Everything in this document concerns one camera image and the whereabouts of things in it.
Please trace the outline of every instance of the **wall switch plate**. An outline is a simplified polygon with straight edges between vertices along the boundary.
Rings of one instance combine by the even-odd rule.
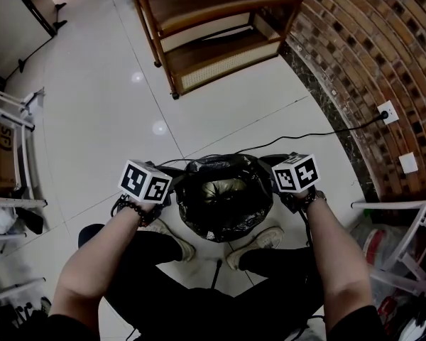
[[[413,152],[400,156],[399,161],[401,166],[403,167],[404,173],[412,173],[418,171],[417,161],[415,160]]]
[[[396,120],[399,120],[398,114],[396,114],[396,110],[391,103],[391,101],[387,101],[385,104],[377,107],[378,112],[382,113],[384,111],[388,112],[388,117],[383,120],[385,125],[388,125]]]

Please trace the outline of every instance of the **brick wall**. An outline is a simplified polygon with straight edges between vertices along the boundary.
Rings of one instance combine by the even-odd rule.
[[[400,119],[368,126],[361,147],[384,197],[426,197],[426,0],[305,0],[291,34],[352,126],[392,101]],[[418,172],[404,174],[411,151]]]

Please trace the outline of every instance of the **foot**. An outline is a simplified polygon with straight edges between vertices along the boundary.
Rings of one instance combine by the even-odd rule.
[[[283,236],[284,231],[280,227],[270,227],[267,230],[263,230],[250,244],[230,253],[226,261],[231,269],[239,270],[240,259],[244,254],[255,249],[276,249]]]
[[[191,244],[188,244],[185,240],[181,240],[176,237],[172,232],[170,232],[168,226],[160,219],[156,219],[147,227],[141,227],[139,228],[139,230],[157,232],[159,234],[168,235],[172,237],[182,248],[182,259],[180,260],[181,262],[190,261],[196,253],[196,249]]]

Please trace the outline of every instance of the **black and white cube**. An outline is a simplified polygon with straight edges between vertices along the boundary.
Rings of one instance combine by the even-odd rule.
[[[300,193],[320,180],[319,170],[312,154],[292,152],[287,160],[272,169],[281,192]]]
[[[163,203],[172,177],[141,161],[127,161],[119,188],[140,202]]]

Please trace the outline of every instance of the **shelf board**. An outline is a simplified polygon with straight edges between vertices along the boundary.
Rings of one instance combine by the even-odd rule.
[[[259,6],[298,0],[149,0],[158,30],[164,35]]]
[[[269,42],[257,29],[248,29],[219,38],[194,40],[168,52],[166,59],[172,75],[184,75],[215,60],[224,59],[252,46],[265,45]]]

